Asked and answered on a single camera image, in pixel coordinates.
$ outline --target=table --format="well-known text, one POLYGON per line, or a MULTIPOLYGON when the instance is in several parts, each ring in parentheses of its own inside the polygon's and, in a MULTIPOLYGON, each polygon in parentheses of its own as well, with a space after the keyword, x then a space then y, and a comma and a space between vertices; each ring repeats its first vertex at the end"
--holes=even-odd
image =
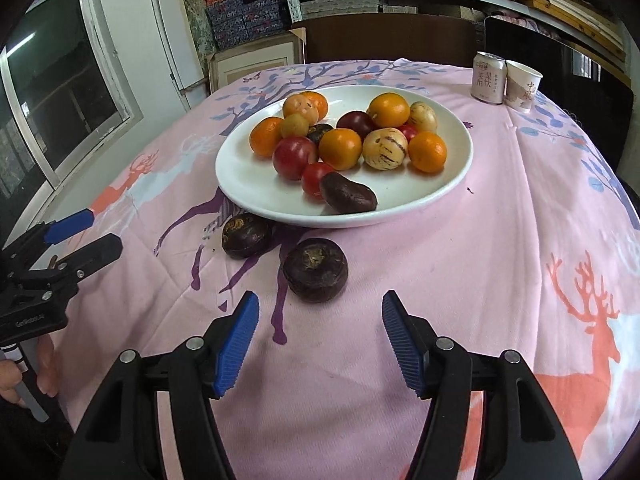
MULTIPOLYGON (((640 418, 640 221, 555 104, 539 94, 520 114, 471 98, 470 82, 470 69, 404 59, 273 68, 219 90, 149 145, 95 202, 94 227, 69 245, 108 232, 124 244, 119 262, 82 283, 56 338, 72 424, 120 351, 167 352, 251 289, 258 329, 236 387, 213 406, 238 479, 396 480, 428 403, 405 386, 382 325, 382 296, 395 289, 410 314, 469 351, 519 350, 584 478, 599 478, 640 418), (407 88, 449 107, 474 141, 465 181, 393 222, 283 228, 275 250, 229 259, 220 228, 238 208, 216 185, 221 143, 266 104, 339 84, 407 88), (350 263, 343 295, 319 306, 288 292, 280 271, 307 237, 334 240, 350 263)), ((163 397, 170 433, 167 405, 163 397)), ((478 395, 460 478, 472 477, 480 416, 478 395)))

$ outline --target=paper cup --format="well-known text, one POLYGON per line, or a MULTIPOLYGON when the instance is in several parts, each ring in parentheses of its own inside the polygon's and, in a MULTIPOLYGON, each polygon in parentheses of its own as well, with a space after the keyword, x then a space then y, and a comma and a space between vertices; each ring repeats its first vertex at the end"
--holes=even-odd
POLYGON ((531 110, 541 79, 542 74, 530 66, 507 60, 507 106, 524 113, 531 110))

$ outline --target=white wall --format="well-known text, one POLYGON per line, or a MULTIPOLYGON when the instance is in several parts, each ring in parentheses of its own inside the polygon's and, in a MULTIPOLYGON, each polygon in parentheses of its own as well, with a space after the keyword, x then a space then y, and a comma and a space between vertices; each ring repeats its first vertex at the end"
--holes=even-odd
POLYGON ((143 119, 71 177, 46 218, 58 218, 89 205, 149 142, 185 114, 169 76, 151 0, 100 1, 143 119), (91 182, 82 179, 88 170, 91 182))
POLYGON ((626 52, 626 74, 631 78, 631 89, 634 92, 634 109, 631 124, 626 138, 625 151, 622 153, 620 165, 616 172, 622 179, 640 194, 640 50, 631 38, 624 25, 623 39, 626 52))

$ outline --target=beverage can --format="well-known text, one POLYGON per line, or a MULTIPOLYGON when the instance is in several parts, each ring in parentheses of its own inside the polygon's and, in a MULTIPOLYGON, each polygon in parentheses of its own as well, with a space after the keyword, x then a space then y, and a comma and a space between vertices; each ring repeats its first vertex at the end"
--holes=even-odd
POLYGON ((478 52, 474 58, 474 75, 471 95, 480 101, 502 104, 504 85, 507 81, 506 61, 493 54, 478 52))

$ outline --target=ribbed blue pad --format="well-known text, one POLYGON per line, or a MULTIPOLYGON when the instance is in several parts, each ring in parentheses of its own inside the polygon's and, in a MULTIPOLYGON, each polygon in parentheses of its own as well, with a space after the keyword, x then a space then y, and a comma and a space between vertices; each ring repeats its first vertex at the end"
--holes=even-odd
POLYGON ((60 222, 55 222, 44 235, 47 244, 56 245, 73 235, 81 233, 94 224, 94 212, 84 209, 75 213, 60 222))
POLYGON ((220 397, 236 384, 244 356, 249 349, 251 339, 254 337, 260 313, 258 296, 252 294, 244 304, 239 304, 237 308, 242 308, 242 312, 218 356, 218 373, 216 381, 213 383, 213 390, 220 397))
POLYGON ((415 344, 407 330, 400 313, 396 308, 395 301, 389 294, 385 294, 382 299, 382 322, 386 328, 386 334, 391 341, 391 346, 396 354, 396 359, 402 370, 404 382, 420 395, 424 388, 424 377, 422 374, 422 355, 415 347, 415 344))

